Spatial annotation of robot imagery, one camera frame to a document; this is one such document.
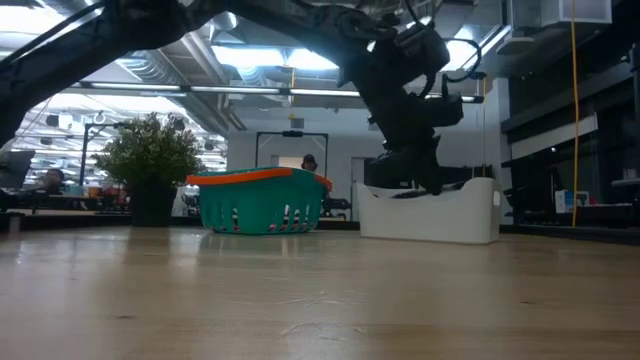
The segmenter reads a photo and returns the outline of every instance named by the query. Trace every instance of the orange basket rim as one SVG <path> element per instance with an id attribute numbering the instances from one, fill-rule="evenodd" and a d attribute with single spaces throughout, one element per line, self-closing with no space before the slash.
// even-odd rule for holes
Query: orange basket rim
<path id="1" fill-rule="evenodd" d="M 217 175 L 217 176 L 189 175 L 187 177 L 187 184 L 198 185 L 198 186 L 218 186 L 218 185 L 238 184 L 238 183 L 265 180 L 265 179 L 271 179 L 271 178 L 292 176 L 293 170 L 294 169 L 292 168 L 276 168 L 276 169 L 255 170 L 255 171 L 249 171 L 245 173 Z M 325 185 L 329 189 L 329 191 L 332 190 L 333 184 L 331 183 L 331 181 L 327 180 L 326 178 L 320 175 L 315 175 L 315 179 L 317 182 Z"/>

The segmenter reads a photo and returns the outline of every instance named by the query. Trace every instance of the green leaves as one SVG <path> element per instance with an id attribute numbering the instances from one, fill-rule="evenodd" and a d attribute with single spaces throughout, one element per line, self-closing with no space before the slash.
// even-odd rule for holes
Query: green leaves
<path id="1" fill-rule="evenodd" d="M 196 157 L 199 152 L 193 133 L 174 129 L 178 120 L 169 115 L 163 126 L 157 113 L 127 120 L 118 137 L 105 146 L 105 155 L 92 156 L 96 167 L 129 186 L 149 181 L 166 186 L 183 184 L 188 175 L 204 166 Z"/>

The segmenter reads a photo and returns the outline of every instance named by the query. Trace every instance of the potted plant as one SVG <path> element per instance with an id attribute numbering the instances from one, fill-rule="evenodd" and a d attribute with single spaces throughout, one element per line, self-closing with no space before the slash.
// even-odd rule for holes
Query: potted plant
<path id="1" fill-rule="evenodd" d="M 168 226 L 176 187 L 203 169 L 196 137 L 176 130 L 180 121 L 169 115 L 163 125 L 157 113 L 127 120 L 104 155 L 92 156 L 96 167 L 126 185 L 133 226 Z"/>

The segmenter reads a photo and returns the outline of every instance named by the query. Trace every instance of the table surface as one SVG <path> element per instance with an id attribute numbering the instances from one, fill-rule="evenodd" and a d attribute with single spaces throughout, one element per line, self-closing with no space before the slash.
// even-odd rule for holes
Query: table surface
<path id="1" fill-rule="evenodd" d="M 100 228 L 0 238 L 13 359 L 637 359 L 640 247 Z"/>

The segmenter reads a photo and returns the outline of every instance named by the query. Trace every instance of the plastic basket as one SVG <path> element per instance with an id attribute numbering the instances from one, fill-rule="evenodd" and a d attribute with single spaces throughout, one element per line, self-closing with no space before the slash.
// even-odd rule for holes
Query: plastic basket
<path id="1" fill-rule="evenodd" d="M 315 229 L 331 182 L 312 172 L 258 168 L 200 173 L 187 179 L 200 186 L 203 225 L 217 233 L 269 235 Z"/>

